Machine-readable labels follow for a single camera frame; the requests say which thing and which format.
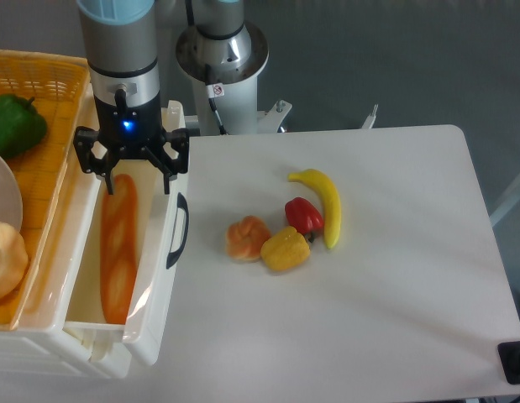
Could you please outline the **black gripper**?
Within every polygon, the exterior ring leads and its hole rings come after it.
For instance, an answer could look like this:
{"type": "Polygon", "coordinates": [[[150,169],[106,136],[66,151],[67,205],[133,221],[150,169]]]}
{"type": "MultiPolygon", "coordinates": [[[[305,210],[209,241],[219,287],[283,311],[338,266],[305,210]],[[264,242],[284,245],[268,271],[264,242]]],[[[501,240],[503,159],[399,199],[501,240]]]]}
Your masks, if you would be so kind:
{"type": "Polygon", "coordinates": [[[113,195],[115,165],[120,160],[148,160],[162,174],[164,194],[169,195],[171,177],[188,172],[188,132],[164,130],[159,96],[124,110],[94,101],[99,129],[79,126],[73,139],[82,171],[100,175],[113,195]]]}

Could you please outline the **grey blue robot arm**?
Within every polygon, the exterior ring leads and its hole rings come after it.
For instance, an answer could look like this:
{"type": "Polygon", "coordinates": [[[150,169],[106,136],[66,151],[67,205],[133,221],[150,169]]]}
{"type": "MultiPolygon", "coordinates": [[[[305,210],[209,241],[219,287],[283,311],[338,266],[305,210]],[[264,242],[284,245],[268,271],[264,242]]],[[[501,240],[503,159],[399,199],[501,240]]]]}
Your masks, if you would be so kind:
{"type": "MultiPolygon", "coordinates": [[[[114,191],[113,168],[147,160],[165,184],[188,169],[187,131],[164,129],[154,1],[77,4],[99,126],[79,127],[73,144],[81,169],[114,191]]],[[[240,1],[189,1],[176,58],[192,80],[202,134],[258,128],[257,74],[268,51],[240,1]]]]}

